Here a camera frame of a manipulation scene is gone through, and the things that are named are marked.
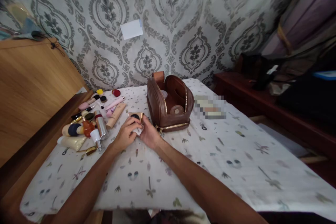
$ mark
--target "makeup product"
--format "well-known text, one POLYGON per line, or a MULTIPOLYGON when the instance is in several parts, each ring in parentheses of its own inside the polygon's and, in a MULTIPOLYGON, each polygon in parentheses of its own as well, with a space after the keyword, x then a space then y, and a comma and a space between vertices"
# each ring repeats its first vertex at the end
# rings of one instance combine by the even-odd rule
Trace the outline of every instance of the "makeup product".
MULTIPOLYGON (((92 105, 91 107, 88 107, 87 109, 85 109, 86 111, 91 111, 93 108, 95 107, 95 105, 92 105)), ((82 112, 79 112, 73 116, 71 116, 72 120, 76 120, 78 117, 80 117, 82 115, 82 112)))
POLYGON ((87 115, 89 112, 88 111, 86 111, 86 110, 83 110, 82 112, 81 112, 81 114, 82 114, 82 117, 85 117, 85 115, 87 115))
POLYGON ((91 97, 91 99, 90 100, 87 100, 86 102, 88 103, 88 104, 91 104, 91 103, 94 103, 96 100, 98 100, 99 99, 99 95, 95 95, 95 96, 93 96, 93 97, 91 97))
POLYGON ((94 118, 96 120, 96 123, 97 123, 97 128, 98 128, 98 131, 99 131, 99 135, 100 135, 100 139, 101 140, 105 140, 106 138, 108 138, 109 134, 107 132, 107 129, 106 129, 106 126, 105 126, 105 121, 104 121, 104 118, 102 116, 102 114, 100 113, 99 110, 96 110, 94 112, 94 118))
POLYGON ((85 117, 85 120, 91 121, 94 118, 94 116, 95 115, 93 113, 88 113, 84 117, 85 117))
POLYGON ((103 145, 102 145, 102 143, 101 143, 101 140, 100 140, 100 134, 99 134, 99 130, 98 129, 95 129, 95 130, 93 130, 93 131, 91 131, 91 139, 95 142, 95 144, 96 144, 96 147, 97 147, 97 150, 99 151, 99 152, 101 152, 103 149, 104 149, 104 147, 103 147, 103 145))
POLYGON ((91 155, 92 153, 94 153, 97 150, 96 146, 92 146, 86 150, 80 150, 80 151, 76 151, 76 152, 85 152, 87 156, 91 155))
POLYGON ((78 106, 78 108, 82 111, 90 107, 90 105, 87 102, 82 103, 81 105, 78 106))
MULTIPOLYGON (((143 114, 144 114, 143 112, 129 112, 128 116, 138 119, 140 121, 140 124, 142 124, 143 114)), ((132 130, 132 132, 135 132, 138 136, 140 136, 142 129, 135 128, 134 130, 132 130)))
POLYGON ((77 136, 83 134, 83 126, 80 124, 67 124, 62 129, 64 136, 77 136))
POLYGON ((86 137, 90 137, 90 133, 91 131, 94 130, 94 126, 89 123, 89 121, 87 121, 85 118, 83 118, 83 127, 84 127, 84 135, 86 137))
POLYGON ((115 97, 118 97, 120 95, 120 91, 118 89, 113 89, 112 90, 112 94, 115 96, 115 97))
POLYGON ((74 124, 74 123, 80 123, 80 121, 82 120, 82 116, 80 115, 79 117, 77 117, 75 120, 73 120, 70 124, 74 124))
POLYGON ((64 147, 69 147, 75 151, 78 151, 84 143, 85 139, 85 136, 61 136, 57 140, 57 143, 63 145, 64 147))
POLYGON ((106 96, 102 96, 102 97, 100 98, 100 101, 101 101, 102 103, 107 102, 107 98, 106 98, 106 96))
POLYGON ((99 96, 103 96, 104 95, 104 91, 102 89, 98 89, 97 90, 97 94, 99 94, 99 96))
POLYGON ((110 118, 110 117, 112 116, 114 110, 116 109, 115 107, 111 108, 110 110, 108 110, 108 111, 106 112, 106 117, 107 117, 107 118, 110 118))
POLYGON ((117 99, 115 99, 110 105, 105 107, 105 110, 108 111, 111 108, 113 108, 114 106, 117 106, 119 103, 123 102, 126 98, 124 96, 121 96, 117 99))
POLYGON ((107 129, 110 130, 110 129, 113 128, 113 126, 114 126, 115 123, 117 122, 119 116, 121 115, 121 113, 122 113, 122 111, 124 110, 125 107, 126 107, 126 103, 119 103, 119 104, 116 106, 116 108, 115 108, 115 110, 114 110, 114 112, 113 112, 111 118, 108 120, 108 122, 107 122, 107 124, 106 124, 106 128, 107 128, 107 129))

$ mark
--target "person's right hand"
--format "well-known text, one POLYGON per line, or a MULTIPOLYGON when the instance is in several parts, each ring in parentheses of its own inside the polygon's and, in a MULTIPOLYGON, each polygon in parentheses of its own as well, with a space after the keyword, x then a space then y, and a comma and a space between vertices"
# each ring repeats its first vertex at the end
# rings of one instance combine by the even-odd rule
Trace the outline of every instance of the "person's right hand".
POLYGON ((143 141, 149 148, 155 150, 162 138, 156 130, 156 128, 151 124, 148 117, 143 115, 143 131, 140 134, 140 139, 143 141))

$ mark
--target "blue object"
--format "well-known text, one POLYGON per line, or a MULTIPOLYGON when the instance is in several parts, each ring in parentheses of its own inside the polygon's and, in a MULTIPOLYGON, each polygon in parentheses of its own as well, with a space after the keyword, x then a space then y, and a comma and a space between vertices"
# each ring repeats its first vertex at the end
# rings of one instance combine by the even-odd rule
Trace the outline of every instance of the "blue object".
POLYGON ((314 76, 320 79, 324 79, 326 81, 334 81, 336 80, 336 70, 335 71, 322 71, 315 72, 314 76))

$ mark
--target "wooden shelf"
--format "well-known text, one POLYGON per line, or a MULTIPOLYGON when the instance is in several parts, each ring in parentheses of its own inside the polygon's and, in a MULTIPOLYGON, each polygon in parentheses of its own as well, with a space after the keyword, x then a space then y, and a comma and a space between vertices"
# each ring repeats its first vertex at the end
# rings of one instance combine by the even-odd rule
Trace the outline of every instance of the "wooden shelf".
POLYGON ((19 206, 26 188, 57 144, 64 125, 93 94, 74 95, 21 149, 0 168, 0 216, 4 223, 30 223, 19 206))

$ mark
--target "yellow cap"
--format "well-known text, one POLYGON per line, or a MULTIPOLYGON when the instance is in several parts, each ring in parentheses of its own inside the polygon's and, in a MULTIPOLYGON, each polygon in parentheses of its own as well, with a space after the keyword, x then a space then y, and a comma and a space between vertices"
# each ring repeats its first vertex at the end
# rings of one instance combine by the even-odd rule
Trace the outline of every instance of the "yellow cap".
POLYGON ((102 89, 98 89, 97 90, 97 94, 99 94, 100 96, 102 96, 104 94, 104 91, 102 89))

